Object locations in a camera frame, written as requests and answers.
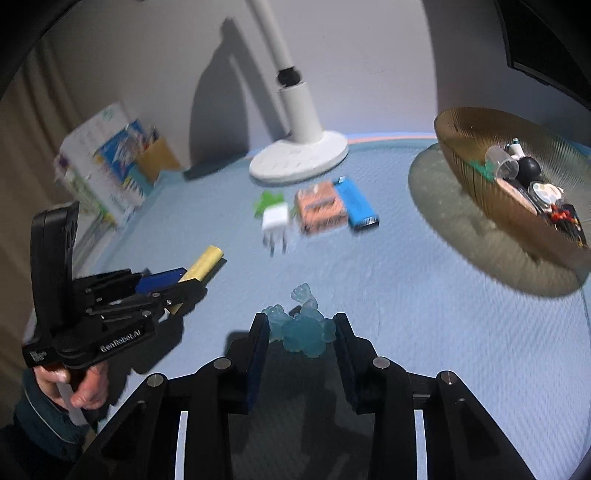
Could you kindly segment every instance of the brown basket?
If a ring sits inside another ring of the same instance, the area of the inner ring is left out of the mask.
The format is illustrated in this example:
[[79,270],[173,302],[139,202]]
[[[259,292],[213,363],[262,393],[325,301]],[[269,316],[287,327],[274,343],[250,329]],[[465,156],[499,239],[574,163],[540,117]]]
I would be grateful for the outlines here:
[[587,274],[591,249],[579,247],[539,216],[532,215],[488,182],[467,162],[484,161],[491,145],[504,147],[519,138],[526,155],[535,158],[544,177],[564,189],[591,241],[591,165],[572,145],[549,130],[510,113],[488,108],[462,107],[435,119],[441,150],[458,181],[485,215],[510,234],[528,253]]

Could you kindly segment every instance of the human hand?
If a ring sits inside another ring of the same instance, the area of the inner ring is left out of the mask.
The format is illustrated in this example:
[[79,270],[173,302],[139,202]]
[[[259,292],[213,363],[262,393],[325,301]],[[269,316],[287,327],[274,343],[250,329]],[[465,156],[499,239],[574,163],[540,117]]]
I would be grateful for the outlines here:
[[[101,362],[90,367],[84,380],[72,395],[70,402],[73,407],[85,410],[97,410],[107,400],[109,379],[107,377],[109,366],[107,362]],[[41,391],[55,404],[66,408],[66,404],[60,393],[57,391],[57,383],[69,383],[70,373],[61,365],[52,367],[33,368],[37,384]]]

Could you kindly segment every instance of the lamp base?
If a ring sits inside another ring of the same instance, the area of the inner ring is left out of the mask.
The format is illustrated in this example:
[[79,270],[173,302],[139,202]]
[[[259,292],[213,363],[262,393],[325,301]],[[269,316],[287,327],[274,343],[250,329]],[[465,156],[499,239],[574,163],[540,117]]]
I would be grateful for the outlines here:
[[336,167],[347,153],[347,138],[325,130],[320,141],[313,144],[298,144],[287,138],[272,143],[255,155],[249,172],[265,183],[292,183]]

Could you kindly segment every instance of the yellow roll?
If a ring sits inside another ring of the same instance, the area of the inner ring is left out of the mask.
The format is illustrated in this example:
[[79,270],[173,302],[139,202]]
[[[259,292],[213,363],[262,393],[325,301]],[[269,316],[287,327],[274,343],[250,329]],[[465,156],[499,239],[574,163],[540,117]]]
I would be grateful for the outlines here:
[[[208,273],[211,272],[213,267],[216,266],[217,262],[219,262],[223,257],[223,251],[214,246],[209,245],[206,248],[205,252],[202,253],[201,257],[197,259],[197,261],[187,270],[187,273],[181,277],[179,282],[192,280],[196,278],[199,281],[203,281],[203,279],[207,276]],[[168,311],[174,315],[178,312],[178,309],[181,307],[182,303],[178,305],[174,305],[168,309]]]

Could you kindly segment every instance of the clear plastic cup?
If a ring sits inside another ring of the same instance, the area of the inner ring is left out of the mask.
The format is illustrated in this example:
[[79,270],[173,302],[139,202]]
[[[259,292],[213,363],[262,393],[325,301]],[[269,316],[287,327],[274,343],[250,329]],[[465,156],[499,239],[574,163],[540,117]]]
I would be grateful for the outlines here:
[[484,156],[487,168],[497,179],[513,180],[519,173],[517,160],[498,145],[493,145],[486,150]]

